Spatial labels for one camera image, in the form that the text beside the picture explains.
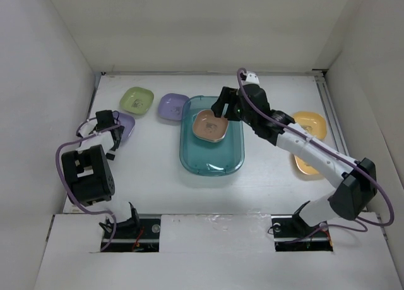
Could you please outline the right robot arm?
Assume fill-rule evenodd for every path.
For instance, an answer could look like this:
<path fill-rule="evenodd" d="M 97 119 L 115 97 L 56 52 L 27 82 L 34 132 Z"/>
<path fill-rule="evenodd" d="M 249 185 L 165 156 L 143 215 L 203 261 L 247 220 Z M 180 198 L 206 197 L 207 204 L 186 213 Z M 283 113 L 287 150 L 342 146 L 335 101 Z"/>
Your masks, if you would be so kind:
<path fill-rule="evenodd" d="M 259 85 L 223 87 L 211 109 L 216 117 L 245 122 L 258 137 L 302 159 L 334 187 L 334 192 L 304 203 L 292 214 L 290 223 L 298 236 L 311 234 L 320 223 L 335 217 L 358 219 L 376 195 L 371 183 L 376 168 L 371 160 L 357 161 L 339 154 L 310 135 L 293 117 L 271 109 Z"/>

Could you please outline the brown square plate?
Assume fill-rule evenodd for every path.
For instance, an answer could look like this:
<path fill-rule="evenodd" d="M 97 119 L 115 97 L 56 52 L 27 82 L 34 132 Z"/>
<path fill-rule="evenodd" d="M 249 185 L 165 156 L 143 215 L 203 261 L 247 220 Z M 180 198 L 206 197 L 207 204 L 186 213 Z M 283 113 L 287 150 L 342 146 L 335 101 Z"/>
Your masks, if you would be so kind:
<path fill-rule="evenodd" d="M 217 118 L 210 109 L 200 111 L 193 122 L 193 134 L 204 141 L 217 143 L 224 139 L 229 121 L 224 117 Z"/>

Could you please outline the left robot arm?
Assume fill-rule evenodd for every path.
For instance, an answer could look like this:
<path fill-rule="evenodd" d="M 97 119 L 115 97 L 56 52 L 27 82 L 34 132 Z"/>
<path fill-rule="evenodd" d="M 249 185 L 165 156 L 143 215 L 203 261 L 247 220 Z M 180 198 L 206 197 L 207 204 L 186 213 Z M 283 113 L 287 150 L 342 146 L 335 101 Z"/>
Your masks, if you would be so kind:
<path fill-rule="evenodd" d="M 98 111 L 79 125 L 79 147 L 58 158 L 73 204 L 85 208 L 112 200 L 115 183 L 109 161 L 114 160 L 115 151 L 128 140 L 134 126 L 132 116 L 111 110 Z"/>

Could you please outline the green square plate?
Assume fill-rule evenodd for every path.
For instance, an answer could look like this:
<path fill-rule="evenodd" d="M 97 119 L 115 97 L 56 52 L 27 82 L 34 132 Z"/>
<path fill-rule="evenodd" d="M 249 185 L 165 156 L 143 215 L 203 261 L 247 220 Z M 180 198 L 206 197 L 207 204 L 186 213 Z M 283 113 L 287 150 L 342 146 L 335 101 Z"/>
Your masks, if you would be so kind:
<path fill-rule="evenodd" d="M 154 93 L 151 90 L 132 87 L 129 88 L 120 99 L 120 108 L 135 115 L 145 115 L 154 101 Z"/>

